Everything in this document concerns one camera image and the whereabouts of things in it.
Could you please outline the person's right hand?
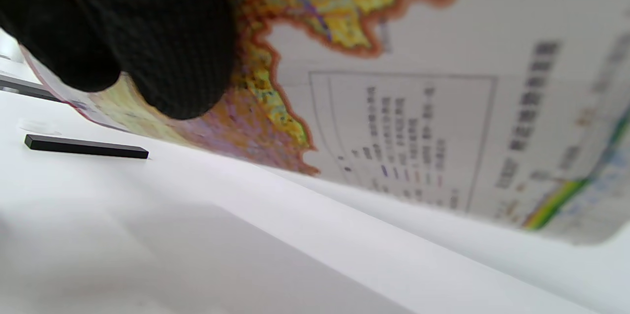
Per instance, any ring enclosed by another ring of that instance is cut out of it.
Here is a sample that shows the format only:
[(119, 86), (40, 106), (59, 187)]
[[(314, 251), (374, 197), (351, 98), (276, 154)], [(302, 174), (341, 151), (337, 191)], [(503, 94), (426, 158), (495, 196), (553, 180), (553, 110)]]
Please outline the person's right hand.
[(230, 0), (1, 0), (1, 28), (65, 85), (108, 89), (128, 74), (144, 100), (189, 120), (230, 86)]

